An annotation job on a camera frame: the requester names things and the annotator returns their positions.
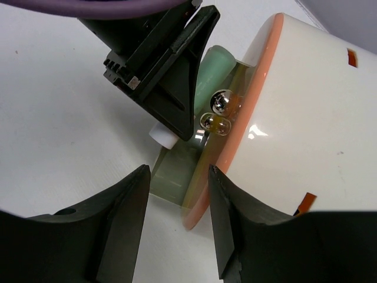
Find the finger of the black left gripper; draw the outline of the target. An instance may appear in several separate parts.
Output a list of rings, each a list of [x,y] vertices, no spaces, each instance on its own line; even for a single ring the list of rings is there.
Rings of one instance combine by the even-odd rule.
[[[187,141],[201,57],[220,13],[192,2],[133,19],[82,19],[110,48],[104,77]]]

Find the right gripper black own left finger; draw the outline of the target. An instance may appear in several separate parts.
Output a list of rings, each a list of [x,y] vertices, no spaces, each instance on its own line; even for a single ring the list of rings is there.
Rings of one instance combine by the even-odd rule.
[[[1,212],[2,282],[131,282],[150,191],[142,165],[55,214]]]

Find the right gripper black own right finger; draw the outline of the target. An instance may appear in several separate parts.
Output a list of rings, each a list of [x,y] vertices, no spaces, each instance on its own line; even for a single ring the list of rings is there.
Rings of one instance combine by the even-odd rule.
[[[224,282],[375,282],[376,212],[290,216],[208,173],[219,278]]]

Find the green white cosmetic tube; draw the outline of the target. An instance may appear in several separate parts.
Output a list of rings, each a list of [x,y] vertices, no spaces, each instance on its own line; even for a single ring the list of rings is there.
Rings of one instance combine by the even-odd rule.
[[[204,108],[207,100],[214,94],[216,88],[230,74],[236,65],[236,59],[225,48],[214,45],[203,57],[197,75],[194,96],[194,117]],[[172,149],[179,141],[178,135],[158,122],[150,130],[149,135],[161,146]]]

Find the cream round drawer organizer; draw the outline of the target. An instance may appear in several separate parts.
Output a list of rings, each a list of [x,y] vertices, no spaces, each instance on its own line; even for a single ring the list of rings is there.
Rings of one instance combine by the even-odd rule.
[[[284,16],[246,131],[221,171],[288,215],[375,210],[376,55]]]

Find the yellow organizer drawer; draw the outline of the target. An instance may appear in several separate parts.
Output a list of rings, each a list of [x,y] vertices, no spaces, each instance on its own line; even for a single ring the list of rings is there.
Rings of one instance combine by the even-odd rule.
[[[185,212],[192,209],[198,201],[206,185],[208,166],[217,161],[230,136],[232,124],[241,108],[254,71],[254,67],[238,61],[230,74],[215,88],[199,114],[197,121],[206,140],[182,204]]]

